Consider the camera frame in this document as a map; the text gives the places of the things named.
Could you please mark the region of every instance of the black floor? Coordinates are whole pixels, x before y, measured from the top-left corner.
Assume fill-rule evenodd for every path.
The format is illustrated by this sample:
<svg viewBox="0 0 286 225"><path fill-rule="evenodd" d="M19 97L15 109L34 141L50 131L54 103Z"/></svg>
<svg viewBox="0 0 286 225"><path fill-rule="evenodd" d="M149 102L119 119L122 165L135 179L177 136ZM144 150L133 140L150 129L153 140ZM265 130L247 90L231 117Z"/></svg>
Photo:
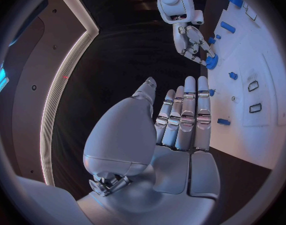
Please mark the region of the black floor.
<svg viewBox="0 0 286 225"><path fill-rule="evenodd" d="M194 1L195 9L205 8L206 0ZM197 64L176 52L172 26L162 22L154 10L156 0L83 2L100 27L100 33L69 78L52 135L55 185L77 200L92 191L88 182L92 176L83 165L83 149L100 117L152 76L157 82L155 118L169 89L183 85L187 76L197 79L201 74ZM205 22L213 20L211 13L216 14L214 20L219 19L217 13L228 2L217 4L220 5L207 6L209 14L205 14ZM209 27L201 26L206 39L213 32L212 23ZM220 224L253 197L270 170L215 149L210 152L220 172L221 196L208 224Z"/></svg>

